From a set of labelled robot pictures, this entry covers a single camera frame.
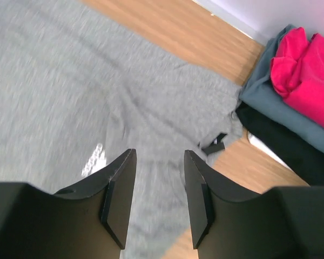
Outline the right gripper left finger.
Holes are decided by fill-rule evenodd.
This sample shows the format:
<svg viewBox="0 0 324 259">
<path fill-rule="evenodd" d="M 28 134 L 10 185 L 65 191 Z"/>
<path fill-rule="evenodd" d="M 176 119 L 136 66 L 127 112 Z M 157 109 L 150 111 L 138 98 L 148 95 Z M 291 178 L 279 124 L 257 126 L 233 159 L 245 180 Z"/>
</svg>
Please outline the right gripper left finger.
<svg viewBox="0 0 324 259">
<path fill-rule="evenodd" d="M 129 226 L 137 156 L 54 194 L 0 182 L 0 258 L 119 258 Z"/>
</svg>

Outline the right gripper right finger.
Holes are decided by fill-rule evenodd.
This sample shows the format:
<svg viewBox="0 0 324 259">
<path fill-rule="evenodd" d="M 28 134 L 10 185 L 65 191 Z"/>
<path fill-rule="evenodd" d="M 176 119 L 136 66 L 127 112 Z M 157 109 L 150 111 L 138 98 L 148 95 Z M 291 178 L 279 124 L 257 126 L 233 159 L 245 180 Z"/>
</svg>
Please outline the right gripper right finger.
<svg viewBox="0 0 324 259">
<path fill-rule="evenodd" d="M 200 258 L 324 258 L 324 187 L 251 191 L 184 154 L 193 248 Z"/>
</svg>

